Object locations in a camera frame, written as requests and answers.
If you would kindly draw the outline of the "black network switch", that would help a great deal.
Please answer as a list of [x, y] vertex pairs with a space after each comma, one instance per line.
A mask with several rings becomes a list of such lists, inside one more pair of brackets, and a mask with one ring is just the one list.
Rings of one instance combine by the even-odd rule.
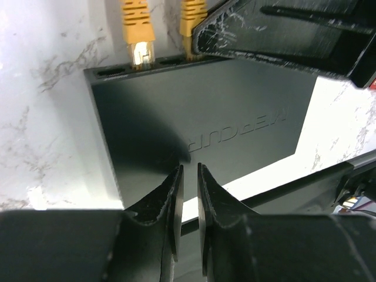
[[197, 165], [221, 185], [293, 155], [317, 78], [234, 59], [158, 59], [151, 70], [84, 71], [122, 202], [129, 207], [184, 167], [184, 199]]

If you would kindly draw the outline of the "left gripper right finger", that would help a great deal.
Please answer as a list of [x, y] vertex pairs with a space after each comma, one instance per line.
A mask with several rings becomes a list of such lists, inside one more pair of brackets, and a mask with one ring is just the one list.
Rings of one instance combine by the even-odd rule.
[[203, 276], [207, 281], [257, 281], [246, 224], [257, 213], [219, 185], [202, 163], [197, 195]]

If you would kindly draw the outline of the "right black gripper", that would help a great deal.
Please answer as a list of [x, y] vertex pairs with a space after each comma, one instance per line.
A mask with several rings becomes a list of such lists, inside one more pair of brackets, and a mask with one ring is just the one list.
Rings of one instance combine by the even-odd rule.
[[355, 61], [348, 78], [357, 88], [372, 88], [375, 84], [375, 35]]

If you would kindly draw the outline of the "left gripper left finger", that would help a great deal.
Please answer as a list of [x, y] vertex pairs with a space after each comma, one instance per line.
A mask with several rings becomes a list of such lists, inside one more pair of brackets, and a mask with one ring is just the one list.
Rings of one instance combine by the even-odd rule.
[[126, 210], [123, 281], [172, 281], [179, 253], [184, 167]]

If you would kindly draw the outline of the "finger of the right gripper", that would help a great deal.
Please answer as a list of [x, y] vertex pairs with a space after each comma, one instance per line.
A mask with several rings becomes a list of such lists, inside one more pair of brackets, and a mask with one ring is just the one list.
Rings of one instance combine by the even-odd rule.
[[192, 48], [349, 79], [373, 35], [374, 1], [221, 1], [194, 28]]

